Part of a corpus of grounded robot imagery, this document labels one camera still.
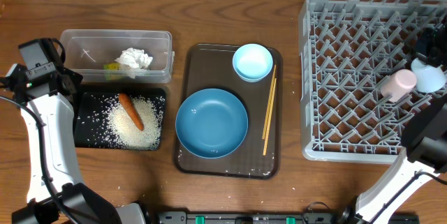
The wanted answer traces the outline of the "light blue cup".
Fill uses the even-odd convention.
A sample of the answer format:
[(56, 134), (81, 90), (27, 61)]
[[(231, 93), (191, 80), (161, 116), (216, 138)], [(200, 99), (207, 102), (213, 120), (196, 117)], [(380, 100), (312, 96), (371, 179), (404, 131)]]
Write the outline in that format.
[(446, 84), (446, 76), (440, 67), (424, 64), (419, 59), (411, 62), (411, 71), (416, 76), (416, 90), (421, 93), (432, 93)]

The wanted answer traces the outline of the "white pink cup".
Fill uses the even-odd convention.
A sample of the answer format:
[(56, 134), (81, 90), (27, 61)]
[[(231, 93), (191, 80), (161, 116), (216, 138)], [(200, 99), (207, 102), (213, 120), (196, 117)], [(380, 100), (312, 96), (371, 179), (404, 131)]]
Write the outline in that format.
[(399, 70), (393, 73), (385, 84), (380, 88), (383, 97), (390, 96), (390, 102), (397, 102), (403, 96), (408, 94), (416, 85), (417, 78), (415, 74), (407, 69)]

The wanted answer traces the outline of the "yellow pandan cake wrapper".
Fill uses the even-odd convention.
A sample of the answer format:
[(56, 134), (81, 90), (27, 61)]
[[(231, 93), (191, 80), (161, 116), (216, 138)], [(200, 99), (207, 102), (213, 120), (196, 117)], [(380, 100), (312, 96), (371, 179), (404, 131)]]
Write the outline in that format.
[(119, 80), (121, 79), (120, 74), (116, 74), (115, 71), (119, 70), (120, 64), (117, 62), (104, 64), (103, 69), (105, 70), (105, 79), (106, 80)]

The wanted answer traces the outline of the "white tissue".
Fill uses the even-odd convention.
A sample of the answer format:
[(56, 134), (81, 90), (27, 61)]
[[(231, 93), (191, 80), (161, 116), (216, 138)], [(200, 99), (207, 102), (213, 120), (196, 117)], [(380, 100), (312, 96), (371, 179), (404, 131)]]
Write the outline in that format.
[(145, 53), (144, 50), (135, 48), (128, 48), (123, 50), (122, 54), (115, 59), (119, 64), (119, 69), (124, 70), (125, 73), (132, 79), (144, 74), (149, 70), (149, 66), (153, 61), (153, 57)]

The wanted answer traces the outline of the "orange carrot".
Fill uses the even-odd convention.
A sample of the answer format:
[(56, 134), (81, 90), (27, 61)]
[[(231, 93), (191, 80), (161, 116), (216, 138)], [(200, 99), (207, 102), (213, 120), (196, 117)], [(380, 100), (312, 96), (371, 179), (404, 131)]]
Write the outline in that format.
[(119, 99), (119, 103), (125, 109), (126, 113), (130, 117), (132, 122), (135, 124), (137, 129), (143, 131), (144, 124), (143, 124), (137, 110), (135, 109), (131, 98), (126, 94), (119, 94), (118, 99)]

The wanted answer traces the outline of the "dark blue plate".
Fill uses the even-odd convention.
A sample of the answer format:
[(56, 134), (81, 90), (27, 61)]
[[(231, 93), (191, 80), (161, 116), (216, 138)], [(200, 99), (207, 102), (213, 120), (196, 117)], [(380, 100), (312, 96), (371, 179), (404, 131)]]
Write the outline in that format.
[(240, 99), (223, 89), (202, 89), (180, 105), (175, 130), (181, 145), (200, 158), (223, 158), (243, 142), (249, 129)]

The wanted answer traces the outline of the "light blue bowl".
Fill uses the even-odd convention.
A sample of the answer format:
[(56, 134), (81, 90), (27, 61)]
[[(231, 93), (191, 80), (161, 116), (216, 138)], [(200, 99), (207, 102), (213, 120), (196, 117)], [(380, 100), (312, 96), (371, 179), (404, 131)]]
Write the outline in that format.
[(239, 47), (233, 55), (233, 69), (246, 82), (258, 82), (273, 69), (270, 51), (259, 44), (246, 44)]

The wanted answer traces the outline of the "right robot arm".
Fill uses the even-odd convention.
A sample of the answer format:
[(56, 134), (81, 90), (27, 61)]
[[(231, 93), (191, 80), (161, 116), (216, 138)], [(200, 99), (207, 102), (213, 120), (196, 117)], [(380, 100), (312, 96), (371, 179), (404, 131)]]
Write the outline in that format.
[[(413, 88), (438, 91), (446, 83), (446, 25), (426, 28), (413, 49), (410, 69), (393, 73), (380, 88), (386, 101), (396, 102)], [(401, 135), (402, 149), (385, 174), (361, 193), (338, 223), (388, 223), (413, 193), (446, 173), (446, 97), (433, 100), (413, 116)]]

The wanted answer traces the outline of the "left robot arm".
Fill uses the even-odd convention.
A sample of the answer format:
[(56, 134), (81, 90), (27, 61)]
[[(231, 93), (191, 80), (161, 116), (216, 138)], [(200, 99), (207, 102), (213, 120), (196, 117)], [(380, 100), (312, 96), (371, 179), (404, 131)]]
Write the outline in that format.
[(18, 49), (24, 64), (13, 64), (1, 83), (27, 127), (31, 180), (27, 205), (12, 222), (53, 223), (64, 214), (72, 223), (149, 223), (140, 204), (114, 207), (84, 184), (73, 134), (82, 76), (64, 67), (62, 44), (37, 38)]

